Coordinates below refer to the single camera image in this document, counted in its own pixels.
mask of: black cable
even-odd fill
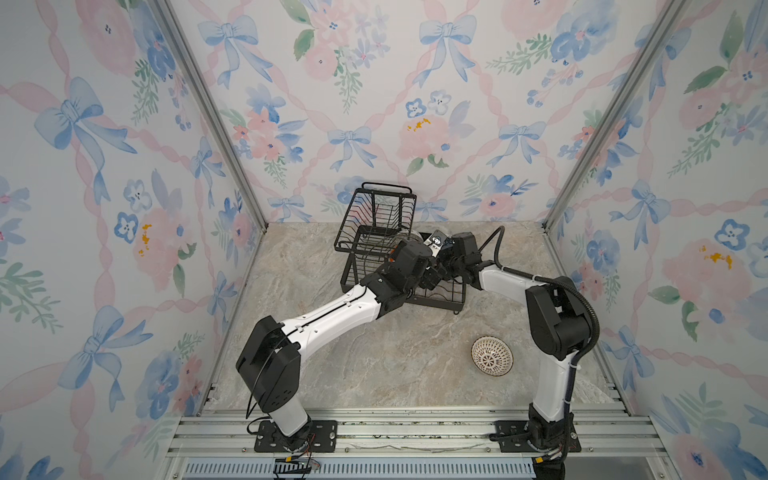
[[[565,461],[565,458],[568,456],[568,450],[570,448],[569,443],[571,441],[571,419],[570,419],[571,398],[573,397],[574,384],[576,383],[576,367],[579,361],[598,344],[598,338],[600,337],[600,321],[598,320],[598,315],[594,311],[594,308],[592,308],[592,305],[587,301],[586,298],[584,298],[583,295],[581,295],[581,292],[576,290],[575,287],[568,285],[567,283],[563,283],[559,280],[547,278],[546,276],[539,276],[539,275],[534,276],[534,275],[531,275],[530,273],[521,272],[520,270],[515,270],[507,266],[503,267],[503,270],[505,272],[512,273],[513,275],[523,276],[524,278],[535,280],[537,282],[549,283],[550,285],[558,286],[563,290],[569,292],[571,295],[575,296],[581,302],[584,308],[587,310],[587,316],[589,316],[589,320],[591,322],[592,335],[589,339],[589,342],[587,342],[587,345],[583,349],[576,352],[576,355],[574,355],[574,358],[571,360],[571,371],[570,371],[570,374],[568,375],[568,385],[565,389],[565,399],[563,404],[563,418],[565,419],[565,426],[564,426],[564,441],[563,441],[563,447],[562,447],[562,456],[557,460],[553,461],[557,463],[562,463]]]
[[[496,247],[493,250],[493,263],[496,264],[499,270],[502,270],[504,268],[502,263],[498,261],[498,251],[502,246],[502,238],[504,238],[504,231],[505,231],[504,225],[501,225],[499,228],[494,230],[493,233],[491,233],[491,236],[488,237],[485,240],[485,242],[483,242],[483,244],[480,246],[480,249],[479,249],[479,251],[482,252],[482,249],[484,249],[485,246],[488,245],[491,242],[491,240],[493,240],[493,237],[495,237],[498,234],[498,239],[496,239]]]
[[[246,427],[245,427],[246,432],[250,433],[251,435],[256,435],[258,432],[252,432],[251,429],[250,429],[250,426],[253,425],[255,422],[258,422],[259,420],[267,420],[269,417],[270,416],[267,415],[267,416],[264,416],[264,417],[259,417],[258,419],[251,420],[250,423],[248,425],[246,425]]]

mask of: marble surface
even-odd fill
[[[448,234],[471,231],[481,243],[501,223],[415,223]],[[546,276],[556,270],[536,223],[504,223],[500,260]],[[264,316],[291,318],[342,294],[346,253],[333,249],[334,223],[272,223],[248,279],[243,305],[232,325],[217,387],[206,409],[245,409],[250,392],[235,362],[255,323]],[[492,255],[492,245],[485,257]],[[299,395],[307,408],[370,406],[525,406],[535,394],[539,350],[521,306],[494,293],[469,288],[463,311],[406,304],[359,326],[302,363]],[[497,336],[514,356],[500,377],[480,372],[470,350],[481,336]],[[581,361],[575,402],[611,402],[593,353]]]

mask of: metal mounting plate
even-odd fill
[[[496,420],[494,425],[496,427],[496,433],[499,435],[517,435],[525,432],[525,425],[527,420]],[[576,438],[573,435],[576,433],[573,422],[571,422],[571,440],[568,443],[569,453],[579,453],[581,451],[581,443],[578,441],[578,435]],[[498,441],[498,446],[502,450],[502,453],[536,453],[538,450],[534,449],[528,441],[512,441],[509,439],[501,439]]]
[[[313,453],[333,453],[336,450],[336,430],[339,423],[336,420],[313,420],[310,426],[312,445],[309,446]],[[280,441],[282,434],[277,431],[277,425],[273,422],[263,421],[259,423],[259,431],[253,450],[257,453],[285,453],[286,449]]]

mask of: pink flower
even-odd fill
[[[702,88],[686,98],[680,107],[680,124],[683,128],[693,129],[712,120],[723,97],[719,88]]]
[[[502,23],[519,40],[544,33],[565,11],[566,0],[511,0],[502,7]]]
[[[591,263],[584,262],[578,271],[583,283],[582,294],[589,293],[593,301],[597,300],[603,294],[603,276],[594,271]]]
[[[723,463],[701,440],[681,433],[674,436],[674,458],[685,480],[724,480],[730,475]]]
[[[250,238],[251,231],[250,219],[242,212],[235,215],[235,220],[232,222],[232,239],[235,242],[235,247],[245,247]]]
[[[516,203],[509,194],[491,194],[480,204],[480,213],[487,217],[507,217],[515,212]]]
[[[245,128],[242,125],[236,125],[233,127],[235,129],[235,133],[232,134],[232,138],[234,138],[235,141],[240,141],[241,139],[248,138],[248,129]]]
[[[574,137],[574,140],[581,140],[581,141],[584,142],[584,145],[586,145],[587,142],[589,142],[589,139],[592,138],[592,134],[593,133],[594,133],[594,128],[593,127],[582,127],[581,128],[581,133],[577,134]]]
[[[739,53],[730,62],[730,72],[720,82],[735,104],[743,104],[755,90],[765,87],[768,84],[768,53],[765,45],[759,45],[752,53]]]
[[[666,259],[662,271],[680,298],[696,306],[688,321],[698,322],[697,335],[721,336],[731,343],[732,331],[748,324],[735,309],[750,295],[752,280],[743,262],[726,247],[708,239],[695,240],[677,257]]]
[[[260,114],[255,111],[249,111],[248,116],[251,120],[248,121],[248,128],[252,131],[260,132],[274,132],[277,130],[277,124],[270,121],[270,113],[264,108]]]
[[[414,158],[426,158],[434,154],[439,161],[443,158],[446,163],[453,158],[457,151],[448,134],[448,122],[442,118],[420,117],[417,121],[406,122],[400,131],[400,148],[397,154],[408,161]]]
[[[261,135],[254,135],[251,153],[254,158],[263,158],[266,161],[275,161],[284,153],[283,142],[275,138],[274,131],[263,131]]]
[[[337,47],[349,45],[349,30],[353,24],[351,20],[345,18],[348,14],[341,9],[339,2],[334,2],[333,7],[323,4],[319,12],[310,15],[312,25],[317,29],[315,39]]]
[[[96,60],[109,71],[134,76],[136,41],[127,13],[117,2],[75,0],[80,33]]]
[[[134,241],[134,259],[141,272],[152,279],[157,292],[168,287],[170,274],[179,263],[179,249],[190,240],[187,219],[156,207],[139,222]]]
[[[328,45],[318,44],[306,53],[304,69],[316,80],[325,81],[331,78],[336,66],[336,54]]]

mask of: ventilation grille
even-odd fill
[[[333,458],[320,457],[313,478],[536,478],[530,458]],[[273,458],[192,458],[182,478],[274,478]],[[293,465],[277,464],[281,478]]]

